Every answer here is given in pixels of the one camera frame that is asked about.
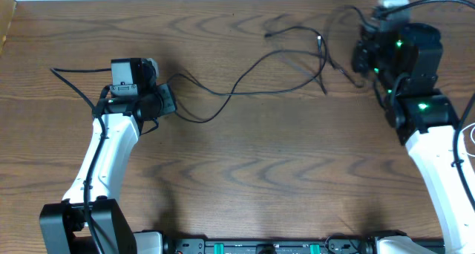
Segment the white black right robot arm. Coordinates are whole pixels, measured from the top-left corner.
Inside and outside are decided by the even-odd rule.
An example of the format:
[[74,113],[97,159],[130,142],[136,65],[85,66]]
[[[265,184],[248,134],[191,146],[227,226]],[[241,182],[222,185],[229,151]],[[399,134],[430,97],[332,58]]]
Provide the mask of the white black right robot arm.
[[465,116],[436,88],[443,54],[438,29],[410,20],[403,6],[379,5],[353,51],[357,73],[374,72],[382,108],[416,164],[442,229],[446,253],[474,252],[474,168],[462,135]]

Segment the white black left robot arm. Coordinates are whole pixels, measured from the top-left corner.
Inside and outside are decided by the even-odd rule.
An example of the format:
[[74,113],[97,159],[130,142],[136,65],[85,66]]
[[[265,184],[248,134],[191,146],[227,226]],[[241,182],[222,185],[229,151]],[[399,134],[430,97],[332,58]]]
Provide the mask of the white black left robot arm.
[[156,231],[133,232],[119,207],[128,160],[144,123],[176,111],[168,84],[157,84],[152,58],[114,59],[112,83],[91,106],[93,134],[81,168],[58,203],[43,206],[39,225],[48,253],[163,253]]

